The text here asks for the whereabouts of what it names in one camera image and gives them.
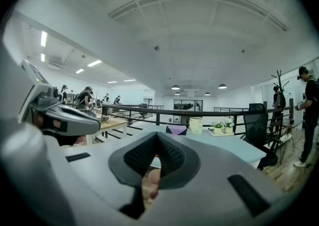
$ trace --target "floor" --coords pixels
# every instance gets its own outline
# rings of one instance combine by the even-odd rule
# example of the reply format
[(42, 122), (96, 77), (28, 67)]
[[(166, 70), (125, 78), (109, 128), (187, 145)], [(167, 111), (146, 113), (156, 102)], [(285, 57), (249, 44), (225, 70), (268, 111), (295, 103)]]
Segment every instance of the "floor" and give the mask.
[[(297, 168), (293, 163), (299, 160), (299, 154), (303, 150), (305, 135), (303, 130), (299, 130), (297, 133), (298, 142), (296, 142), (296, 148), (293, 149), (291, 142), (287, 143), (286, 152), (282, 161), (282, 164), (278, 163), (273, 167), (266, 167), (263, 171), (263, 174), (271, 178), (276, 185), (278, 185), (284, 193), (289, 193), (292, 190), (301, 187), (306, 180), (308, 179), (313, 165), (319, 158), (319, 148), (315, 145), (312, 148), (312, 151), (307, 159), (307, 166), (305, 168)], [(280, 157), (280, 148), (276, 152), (278, 158)]]

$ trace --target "window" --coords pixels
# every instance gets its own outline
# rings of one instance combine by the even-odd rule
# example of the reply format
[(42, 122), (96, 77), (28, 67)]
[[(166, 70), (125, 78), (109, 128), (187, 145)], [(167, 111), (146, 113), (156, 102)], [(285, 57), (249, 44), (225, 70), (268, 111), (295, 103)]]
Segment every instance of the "window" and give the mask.
[(174, 99), (174, 111), (203, 111), (203, 100)]

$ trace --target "pants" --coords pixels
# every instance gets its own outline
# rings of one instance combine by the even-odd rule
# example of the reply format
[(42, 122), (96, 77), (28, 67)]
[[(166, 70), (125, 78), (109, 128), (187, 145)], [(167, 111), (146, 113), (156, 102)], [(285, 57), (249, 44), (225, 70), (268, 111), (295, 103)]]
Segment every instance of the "pants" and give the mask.
[[(281, 111), (279, 111), (279, 112), (274, 112), (274, 117), (276, 118), (276, 117), (280, 117), (281, 116)], [(276, 132), (277, 131), (279, 131), (279, 126), (276, 126), (276, 128), (275, 128), (275, 130), (276, 130)]]
[(302, 163), (306, 162), (313, 147), (314, 132), (317, 126), (317, 121), (318, 115), (305, 118), (305, 144), (304, 151), (301, 154), (300, 159)]

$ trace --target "hand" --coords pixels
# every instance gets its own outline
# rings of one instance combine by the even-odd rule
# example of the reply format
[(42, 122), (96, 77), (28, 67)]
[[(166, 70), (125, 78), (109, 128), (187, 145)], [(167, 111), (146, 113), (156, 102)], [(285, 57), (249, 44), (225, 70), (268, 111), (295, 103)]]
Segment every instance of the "hand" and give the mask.
[(159, 182), (160, 182), (160, 169), (154, 169), (149, 173), (149, 181), (151, 182), (150, 187), (150, 198), (155, 199), (159, 193)]

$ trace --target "wooden floor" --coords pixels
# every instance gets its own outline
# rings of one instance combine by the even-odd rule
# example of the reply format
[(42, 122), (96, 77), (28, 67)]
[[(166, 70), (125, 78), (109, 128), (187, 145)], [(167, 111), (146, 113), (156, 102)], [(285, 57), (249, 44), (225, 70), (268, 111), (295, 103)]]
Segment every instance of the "wooden floor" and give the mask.
[[(280, 164), (278, 161), (276, 166), (265, 167), (261, 171), (263, 174), (272, 179), (274, 184), (279, 186), (284, 193), (289, 193), (296, 188), (301, 188), (307, 181), (312, 169), (314, 168), (314, 164), (319, 158), (319, 148), (314, 145), (307, 159), (307, 167), (295, 167), (293, 163), (299, 160), (299, 154), (301, 153), (299, 149), (303, 150), (305, 136), (304, 131), (300, 130), (296, 136), (298, 141), (296, 142), (295, 150), (293, 149), (292, 143), (288, 141), (284, 144), (286, 145), (286, 151), (282, 163)], [(281, 150), (278, 148), (276, 151), (278, 158), (280, 158), (280, 152), (283, 152), (285, 148), (284, 145)], [(153, 200), (149, 199), (149, 190), (151, 186), (148, 181), (149, 172), (150, 171), (146, 173), (142, 180), (143, 199), (146, 208), (149, 208), (153, 202)]]

